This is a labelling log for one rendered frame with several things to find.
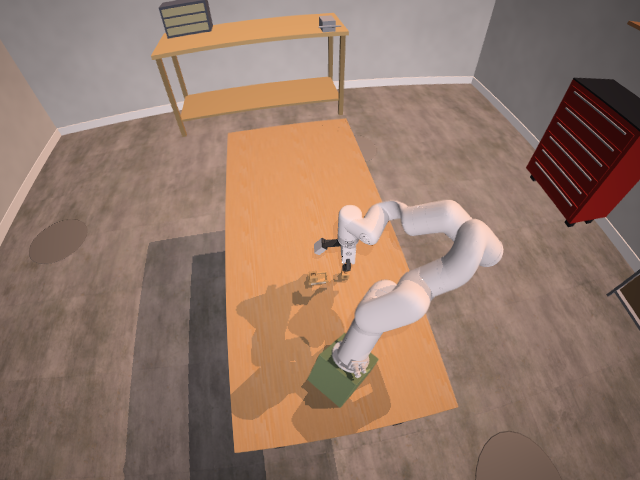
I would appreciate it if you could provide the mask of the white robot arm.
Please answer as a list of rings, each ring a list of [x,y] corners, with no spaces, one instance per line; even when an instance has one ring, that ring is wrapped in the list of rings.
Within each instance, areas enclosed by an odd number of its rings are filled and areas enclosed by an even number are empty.
[[[327,247],[341,244],[351,248],[359,240],[374,245],[388,221],[394,219],[401,219],[410,236],[444,233],[454,243],[444,257],[405,273],[397,285],[380,280],[368,290],[343,341],[332,350],[335,363],[356,378],[361,377],[360,372],[366,373],[369,354],[383,332],[418,321],[435,296],[459,288],[479,265],[494,266],[503,256],[503,245],[491,229],[452,200],[410,207],[394,200],[380,202],[371,206],[364,218],[358,207],[346,205],[338,215],[338,239],[321,238],[314,243],[314,253],[320,255]]]

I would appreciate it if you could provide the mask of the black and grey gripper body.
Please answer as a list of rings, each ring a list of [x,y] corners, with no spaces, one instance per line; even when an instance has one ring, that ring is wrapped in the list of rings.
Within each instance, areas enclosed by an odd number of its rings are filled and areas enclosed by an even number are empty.
[[[339,242],[339,241],[338,241]],[[359,241],[358,241],[359,242]],[[357,243],[358,243],[357,242]],[[340,242],[339,242],[340,243]],[[356,243],[356,244],[357,244]],[[340,243],[341,244],[341,243]],[[351,264],[355,264],[355,258],[356,258],[356,244],[353,245],[351,248],[348,248],[347,246],[341,244],[341,258],[342,258],[342,264],[344,264],[346,262],[346,259],[350,259]]]

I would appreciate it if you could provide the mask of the wooden tray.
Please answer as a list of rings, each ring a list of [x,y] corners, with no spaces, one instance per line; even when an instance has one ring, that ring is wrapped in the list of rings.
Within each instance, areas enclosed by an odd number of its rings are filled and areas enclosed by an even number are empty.
[[[324,271],[324,272],[317,272],[317,275],[318,275],[318,281],[310,282],[310,279],[309,279],[309,273],[308,273],[308,281],[309,281],[309,285],[313,285],[313,284],[321,284],[321,283],[328,283],[327,271]]]

